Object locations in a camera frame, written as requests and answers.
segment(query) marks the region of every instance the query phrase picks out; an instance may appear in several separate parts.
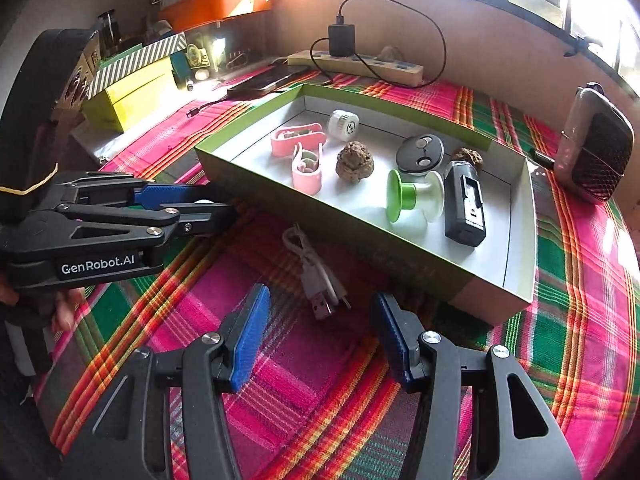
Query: open box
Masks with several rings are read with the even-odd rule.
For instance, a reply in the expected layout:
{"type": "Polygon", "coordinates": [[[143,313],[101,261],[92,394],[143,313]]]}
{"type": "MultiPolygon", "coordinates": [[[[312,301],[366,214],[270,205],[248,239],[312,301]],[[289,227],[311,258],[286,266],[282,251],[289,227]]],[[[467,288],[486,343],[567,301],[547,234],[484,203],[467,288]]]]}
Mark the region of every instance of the open box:
{"type": "Polygon", "coordinates": [[[196,146],[207,177],[236,196],[313,235],[343,244],[402,280],[492,325],[526,308],[536,273],[536,216],[527,159],[460,124],[426,112],[346,90],[302,84],[268,96],[196,146]],[[374,172],[357,184],[335,173],[344,142],[323,147],[322,189],[308,196],[292,188],[291,160],[271,154],[270,133],[282,126],[321,123],[335,109],[360,118],[354,140],[374,159],[374,172]],[[419,210],[402,211],[391,224],[385,212],[386,178],[408,137],[440,137],[445,156],[460,146],[484,159],[479,176],[486,238],[476,247],[444,235],[444,215],[427,224],[419,210]]]}

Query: black portable speaker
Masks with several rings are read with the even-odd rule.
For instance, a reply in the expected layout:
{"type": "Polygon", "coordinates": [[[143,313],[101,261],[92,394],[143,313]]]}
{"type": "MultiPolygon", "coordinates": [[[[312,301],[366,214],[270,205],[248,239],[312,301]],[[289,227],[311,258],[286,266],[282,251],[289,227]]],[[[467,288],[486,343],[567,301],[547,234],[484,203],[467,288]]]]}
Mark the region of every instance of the black portable speaker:
{"type": "Polygon", "coordinates": [[[561,134],[554,173],[558,181],[593,203],[611,198],[631,157],[634,131],[602,86],[578,88],[561,134]]]}

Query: black cable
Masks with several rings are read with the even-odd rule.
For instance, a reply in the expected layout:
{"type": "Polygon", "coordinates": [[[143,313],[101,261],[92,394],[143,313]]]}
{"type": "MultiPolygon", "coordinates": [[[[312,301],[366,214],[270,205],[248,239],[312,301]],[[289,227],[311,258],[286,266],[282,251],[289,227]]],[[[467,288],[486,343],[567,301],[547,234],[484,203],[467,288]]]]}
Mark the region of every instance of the black cable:
{"type": "Polygon", "coordinates": [[[316,46],[316,44],[320,43],[321,41],[324,40],[329,40],[329,38],[320,38],[319,40],[315,40],[311,46],[309,47],[309,56],[311,57],[311,61],[313,62],[313,64],[316,66],[316,68],[322,72],[322,75],[324,75],[325,78],[327,78],[329,81],[325,81],[324,83],[322,83],[323,85],[328,85],[334,82],[334,78],[331,77],[327,72],[325,72],[324,70],[322,70],[320,68],[320,66],[318,65],[318,63],[316,63],[316,58],[314,57],[314,47],[316,46]]]}
{"type": "MultiPolygon", "coordinates": [[[[338,16],[337,16],[337,22],[338,24],[343,23],[344,19],[342,17],[342,8],[344,7],[344,4],[347,3],[350,0],[344,0],[341,4],[340,7],[338,8],[338,16]]],[[[394,83],[393,81],[389,81],[385,78],[383,78],[382,76],[378,75],[376,73],[375,70],[372,69],[372,67],[370,67],[360,56],[359,54],[357,54],[356,52],[354,52],[355,56],[363,63],[364,66],[366,66],[369,71],[378,79],[380,79],[380,81],[383,81],[385,83],[388,83],[389,85],[393,85],[393,86],[399,86],[400,88],[424,88],[425,86],[429,86],[433,83],[435,83],[438,79],[440,79],[440,76],[442,75],[442,73],[444,72],[444,69],[447,67],[447,41],[444,39],[444,34],[442,33],[441,28],[438,26],[438,24],[436,22],[433,21],[432,18],[430,18],[429,16],[427,16],[424,12],[420,12],[420,10],[414,9],[413,7],[410,7],[408,5],[405,5],[401,2],[398,2],[397,0],[386,0],[388,2],[392,2],[394,4],[398,4],[401,7],[404,7],[405,9],[409,9],[412,10],[413,12],[417,12],[418,14],[420,14],[421,16],[427,18],[427,20],[429,20],[431,23],[433,23],[433,26],[438,30],[438,33],[440,34],[440,39],[442,40],[442,51],[443,51],[443,59],[442,59],[442,68],[440,69],[440,71],[438,72],[438,75],[436,77],[434,77],[433,79],[431,79],[428,83],[423,83],[421,85],[418,86],[409,86],[409,85],[404,85],[402,83],[394,83]]]]}
{"type": "Polygon", "coordinates": [[[226,101],[227,97],[226,94],[224,97],[221,97],[220,99],[218,99],[217,101],[211,101],[210,103],[204,103],[203,105],[200,106],[196,106],[195,108],[192,108],[191,110],[189,110],[187,112],[187,117],[195,117],[197,114],[199,114],[201,111],[204,110],[204,108],[207,108],[211,105],[217,104],[217,103],[221,103],[222,101],[226,101]]]}

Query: power strip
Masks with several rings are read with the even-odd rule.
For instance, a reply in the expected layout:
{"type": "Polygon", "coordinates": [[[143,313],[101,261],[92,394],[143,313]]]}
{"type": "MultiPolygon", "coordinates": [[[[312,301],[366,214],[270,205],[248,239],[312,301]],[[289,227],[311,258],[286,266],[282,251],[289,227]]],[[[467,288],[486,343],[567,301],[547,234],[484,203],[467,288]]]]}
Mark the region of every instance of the power strip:
{"type": "MultiPolygon", "coordinates": [[[[380,77],[383,77],[394,83],[401,83],[408,86],[418,86],[422,83],[421,65],[409,63],[407,61],[380,61],[374,56],[360,56],[367,64],[371,65],[380,77]]],[[[315,50],[314,59],[318,66],[327,72],[341,72],[345,74],[362,75],[375,77],[371,70],[355,56],[351,57],[334,57],[326,50],[315,50]]],[[[291,54],[287,57],[289,65],[305,65],[314,67],[308,50],[291,54]]]]}

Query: human hand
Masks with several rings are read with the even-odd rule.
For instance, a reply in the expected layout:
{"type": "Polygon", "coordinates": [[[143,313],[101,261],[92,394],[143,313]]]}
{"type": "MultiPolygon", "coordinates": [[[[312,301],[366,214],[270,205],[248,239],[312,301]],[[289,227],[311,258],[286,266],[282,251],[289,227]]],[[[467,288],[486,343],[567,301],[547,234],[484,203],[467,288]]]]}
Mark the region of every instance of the human hand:
{"type": "MultiPolygon", "coordinates": [[[[6,276],[0,274],[0,301],[15,306],[18,298],[18,293],[9,285],[6,276]]],[[[54,332],[68,331],[74,327],[74,313],[81,303],[84,303],[84,288],[56,292],[56,315],[52,322],[54,332]]]]}

